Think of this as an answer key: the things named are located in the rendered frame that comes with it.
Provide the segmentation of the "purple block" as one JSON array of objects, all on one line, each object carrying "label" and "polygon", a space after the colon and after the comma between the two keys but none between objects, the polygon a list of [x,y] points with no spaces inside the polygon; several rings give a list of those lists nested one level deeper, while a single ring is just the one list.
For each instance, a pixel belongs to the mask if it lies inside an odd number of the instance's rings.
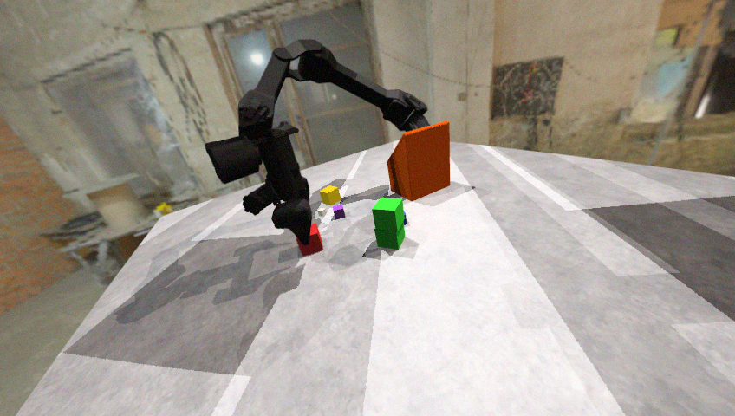
[{"label": "purple block", "polygon": [[342,205],[333,206],[333,211],[335,214],[335,219],[345,218],[345,212]]}]

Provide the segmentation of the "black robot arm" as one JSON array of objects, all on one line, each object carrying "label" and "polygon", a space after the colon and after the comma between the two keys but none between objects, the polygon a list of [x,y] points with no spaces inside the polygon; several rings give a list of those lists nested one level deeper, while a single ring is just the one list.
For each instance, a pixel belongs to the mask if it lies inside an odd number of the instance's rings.
[{"label": "black robot arm", "polygon": [[[299,57],[298,70],[289,69],[290,60]],[[430,126],[423,116],[428,110],[426,104],[411,94],[399,89],[387,90],[337,62],[320,42],[299,39],[285,48],[274,48],[257,87],[239,101],[239,136],[205,143],[205,150],[224,185],[258,173],[262,163],[267,169],[296,160],[289,135],[298,133],[299,129],[288,121],[272,128],[276,100],[286,77],[332,82],[379,107],[384,120],[400,131],[408,133]],[[244,196],[242,206],[256,216],[272,203],[275,206],[282,202],[272,183],[265,179],[265,184]]]}]

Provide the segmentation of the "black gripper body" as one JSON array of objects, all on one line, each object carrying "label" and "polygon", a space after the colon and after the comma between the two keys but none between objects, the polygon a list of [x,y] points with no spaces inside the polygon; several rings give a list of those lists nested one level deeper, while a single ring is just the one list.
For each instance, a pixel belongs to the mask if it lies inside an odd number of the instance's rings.
[{"label": "black gripper body", "polygon": [[[309,201],[302,198],[309,189],[306,178],[301,176],[297,160],[273,168],[265,168],[266,178],[284,203],[276,205],[272,222],[276,229],[298,224],[312,218]],[[288,202],[287,202],[288,201]]]}]

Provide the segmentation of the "yellow block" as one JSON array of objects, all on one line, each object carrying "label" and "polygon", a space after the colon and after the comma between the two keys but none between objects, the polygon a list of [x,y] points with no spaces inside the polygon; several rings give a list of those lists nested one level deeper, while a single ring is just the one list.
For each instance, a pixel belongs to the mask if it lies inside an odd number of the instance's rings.
[{"label": "yellow block", "polygon": [[333,205],[341,200],[338,187],[328,186],[319,191],[322,202],[326,205]]}]

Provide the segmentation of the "green block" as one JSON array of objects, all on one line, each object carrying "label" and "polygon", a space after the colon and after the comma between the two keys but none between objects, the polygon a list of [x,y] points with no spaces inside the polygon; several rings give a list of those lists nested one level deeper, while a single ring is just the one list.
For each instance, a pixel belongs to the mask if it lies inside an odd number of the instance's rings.
[{"label": "green block", "polygon": [[372,212],[377,230],[398,231],[405,219],[402,198],[381,198]]},{"label": "green block", "polygon": [[405,238],[404,221],[398,231],[377,230],[374,228],[378,247],[398,250]]}]

